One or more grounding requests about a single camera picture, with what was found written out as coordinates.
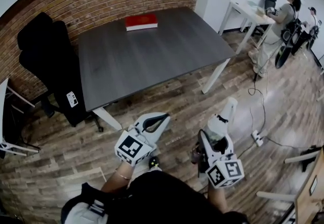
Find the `black cap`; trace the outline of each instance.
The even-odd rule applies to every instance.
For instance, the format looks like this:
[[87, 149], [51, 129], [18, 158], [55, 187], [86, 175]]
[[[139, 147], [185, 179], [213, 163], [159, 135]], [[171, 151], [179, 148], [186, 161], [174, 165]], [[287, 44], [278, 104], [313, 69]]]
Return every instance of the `black cap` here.
[[314, 7], [309, 8], [310, 11], [314, 11], [314, 13], [316, 14], [316, 9]]

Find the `person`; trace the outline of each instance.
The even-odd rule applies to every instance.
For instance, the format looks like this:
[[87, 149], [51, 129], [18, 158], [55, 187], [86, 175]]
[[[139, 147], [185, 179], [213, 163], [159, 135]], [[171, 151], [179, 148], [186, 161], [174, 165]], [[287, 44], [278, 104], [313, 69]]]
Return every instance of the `person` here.
[[81, 195], [69, 200], [62, 208], [62, 224], [248, 223], [244, 214], [228, 211], [223, 189], [209, 185], [206, 198], [163, 172], [157, 157], [150, 158], [149, 168], [129, 185], [134, 168], [122, 162], [100, 191], [83, 184]]
[[314, 7], [310, 8], [310, 16], [307, 21], [302, 22], [302, 25], [305, 26], [302, 33], [300, 34], [296, 44], [292, 48], [292, 54], [295, 55], [296, 52], [299, 50], [301, 45], [304, 44], [304, 42], [309, 41], [311, 39], [310, 31], [311, 29], [316, 26], [318, 23], [317, 17], [316, 17], [316, 9]]
[[248, 52], [250, 59], [252, 60], [254, 67], [253, 71], [264, 77], [267, 70], [267, 64], [270, 58], [276, 54], [281, 45], [281, 31], [285, 29], [286, 25], [293, 21], [296, 16], [296, 12], [300, 10], [300, 0], [287, 0], [288, 4], [284, 4], [280, 7], [278, 15], [268, 13], [268, 17], [272, 18], [275, 23], [271, 30], [267, 34], [263, 41], [260, 51], [256, 53]]

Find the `electrical outlet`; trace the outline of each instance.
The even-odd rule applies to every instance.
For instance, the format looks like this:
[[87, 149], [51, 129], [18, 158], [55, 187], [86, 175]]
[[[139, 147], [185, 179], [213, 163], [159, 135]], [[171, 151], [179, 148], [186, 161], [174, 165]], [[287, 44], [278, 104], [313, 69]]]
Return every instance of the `electrical outlet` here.
[[254, 139], [255, 143], [258, 145], [258, 147], [262, 146], [263, 144], [263, 140], [260, 137], [260, 134], [258, 133], [257, 130], [255, 130], [254, 132], [252, 132], [252, 138]]

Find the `bracelet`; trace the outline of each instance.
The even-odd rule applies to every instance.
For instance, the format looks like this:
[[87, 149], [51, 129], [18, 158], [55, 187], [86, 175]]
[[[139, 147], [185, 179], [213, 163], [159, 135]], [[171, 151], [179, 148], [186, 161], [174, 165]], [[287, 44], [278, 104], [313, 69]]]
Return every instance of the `bracelet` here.
[[122, 178], [124, 178], [124, 179], [127, 180], [127, 181], [130, 180], [130, 178], [127, 178], [127, 177], [121, 175], [120, 173], [118, 173], [118, 172], [117, 172], [117, 169], [115, 170], [115, 173], [118, 174], [119, 176], [121, 176]]

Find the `gray t-shirt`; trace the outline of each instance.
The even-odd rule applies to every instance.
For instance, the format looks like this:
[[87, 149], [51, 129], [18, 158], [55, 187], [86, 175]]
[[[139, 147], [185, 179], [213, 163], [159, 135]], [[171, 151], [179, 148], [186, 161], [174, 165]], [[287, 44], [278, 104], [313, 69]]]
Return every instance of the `gray t-shirt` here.
[[281, 31], [286, 27], [286, 25], [288, 23], [290, 23], [291, 21], [293, 21], [294, 19], [294, 10], [292, 8], [292, 6], [290, 4], [284, 4], [278, 12], [278, 16], [280, 15], [284, 15], [286, 16], [285, 19], [283, 20], [283, 22], [281, 24], [279, 23], [275, 23], [271, 30], [277, 35], [277, 36], [281, 36]]

